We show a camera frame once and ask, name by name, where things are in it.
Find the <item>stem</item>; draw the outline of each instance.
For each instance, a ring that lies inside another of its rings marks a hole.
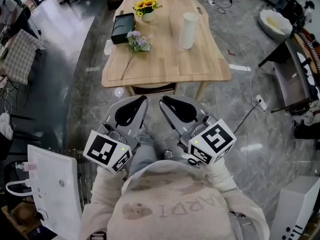
[[[126,65],[126,68],[125,68],[125,70],[124,70],[124,72],[123,72],[120,80],[122,80],[122,78],[124,78],[124,75],[125,75],[128,67],[129,67],[129,64],[130,64],[130,62],[132,61],[132,59],[134,58],[135,54],[136,54],[136,52],[133,52],[133,54],[131,55],[131,57],[130,57],[130,59],[129,59],[129,62],[128,62],[128,64]]]

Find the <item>table top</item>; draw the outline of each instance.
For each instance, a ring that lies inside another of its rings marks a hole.
[[[122,12],[133,13],[133,6],[139,1],[124,0],[114,17]],[[196,0],[158,0],[158,4],[163,8],[155,10],[154,21],[143,22],[140,17],[135,16],[135,30],[140,31],[143,36],[152,36],[151,50],[137,52],[127,67],[132,54],[128,44],[114,45],[103,69],[102,85],[108,88],[230,80],[229,64],[211,34],[205,8]],[[179,46],[183,14],[186,12],[197,14],[199,19],[191,49]]]

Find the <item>beige sweatshirt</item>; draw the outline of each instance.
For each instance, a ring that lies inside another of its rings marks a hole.
[[[108,240],[269,239],[262,210],[236,190],[223,159],[200,169],[157,161],[128,179],[121,195],[124,174],[98,169],[80,240],[99,231],[106,232]],[[246,215],[251,231],[243,234],[246,229],[230,211]]]

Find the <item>cable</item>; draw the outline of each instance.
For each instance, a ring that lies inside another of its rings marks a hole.
[[[35,28],[37,29],[38,34],[39,34],[39,36],[40,36],[40,41],[41,41],[41,39],[42,39],[41,29],[40,29],[40,28],[38,28],[38,27],[36,26],[36,24],[34,23],[34,21],[32,20],[32,18],[31,18],[31,17],[30,17],[29,19],[32,21],[33,25],[34,25],[34,26],[35,26]]]
[[[30,17],[29,19],[32,21],[33,25],[34,25],[35,28],[38,30],[39,28],[36,26],[36,24],[34,23],[34,21],[32,20],[32,18]]]
[[[260,110],[260,112],[262,112],[262,113],[265,114],[265,113],[267,112],[267,110],[262,111],[260,108],[257,107],[257,105],[260,103],[260,101],[259,101],[256,105],[254,104],[254,96],[253,96],[253,94],[252,94],[252,81],[251,81],[251,76],[250,76],[250,73],[249,73],[248,66],[247,66],[247,64],[246,64],[246,58],[245,58],[245,56],[244,56],[244,54],[243,54],[243,52],[242,52],[242,50],[241,50],[241,48],[240,48],[240,45],[239,45],[239,43],[238,43],[237,38],[236,38],[236,36],[235,36],[235,34],[234,34],[234,32],[233,32],[232,30],[231,30],[231,33],[232,33],[232,35],[233,35],[233,37],[234,37],[234,39],[235,39],[236,44],[237,44],[238,47],[239,47],[240,53],[241,53],[241,55],[242,55],[242,57],[243,57],[243,63],[244,63],[244,65],[245,65],[245,67],[246,67],[246,71],[247,71],[248,76],[249,76],[249,80],[250,80],[250,93],[251,93],[251,104],[252,104],[255,108],[257,108],[258,110]]]
[[[226,14],[227,12],[226,12],[226,10],[225,9],[228,9],[228,8],[230,8],[232,5],[233,5],[233,1],[232,0],[229,0],[230,1],[230,5],[229,6],[227,6],[227,7],[222,7],[222,6],[220,6],[219,4],[217,4],[216,2],[214,2],[214,1],[212,1],[212,0],[205,0],[204,1],[204,4],[206,4],[206,2],[209,2],[208,4],[210,5],[210,6],[214,6],[214,5],[217,5],[218,6],[218,8],[216,8],[215,10],[215,13],[219,13],[219,14]]]
[[[254,108],[257,108],[257,105],[261,102],[261,99],[259,99],[258,103],[256,105],[254,105],[248,114],[246,114],[245,118],[242,120],[242,122],[239,124],[238,128],[233,132],[233,134],[236,133],[236,131],[238,131],[238,129],[240,128],[240,126],[244,123],[244,121],[246,120],[246,118],[250,115],[251,111],[254,110]]]

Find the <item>white cable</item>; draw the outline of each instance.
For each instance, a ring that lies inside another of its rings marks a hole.
[[[229,27],[229,29],[230,29],[230,31],[231,31],[234,39],[235,39],[236,44],[237,44],[238,47],[239,47],[240,53],[241,53],[241,55],[242,55],[242,57],[243,57],[244,65],[245,65],[245,67],[246,67],[246,71],[248,72],[248,76],[249,76],[249,80],[250,80],[251,104],[252,104],[256,109],[260,110],[262,113],[265,114],[265,113],[267,112],[267,110],[263,111],[263,110],[261,110],[260,108],[258,108],[258,107],[254,104],[254,96],[253,96],[253,94],[252,94],[252,81],[251,81],[251,76],[250,76],[250,73],[249,73],[248,66],[247,66],[247,64],[246,64],[246,58],[245,58],[245,56],[244,56],[244,54],[243,54],[243,52],[242,52],[242,50],[241,50],[241,48],[240,48],[240,45],[239,45],[239,43],[238,43],[238,40],[237,40],[234,32],[231,30],[230,27]]]
[[[8,182],[5,185],[5,189],[12,195],[17,196],[17,197],[27,197],[27,196],[32,196],[34,194],[36,194],[36,191],[30,191],[30,192],[24,192],[24,193],[18,193],[18,192],[14,192],[12,190],[9,189],[9,186],[11,185],[17,185],[17,184],[25,184],[27,187],[31,187],[30,183],[32,183],[32,181],[34,181],[34,179],[25,179],[25,180],[18,180],[18,181],[12,181],[12,182]]]

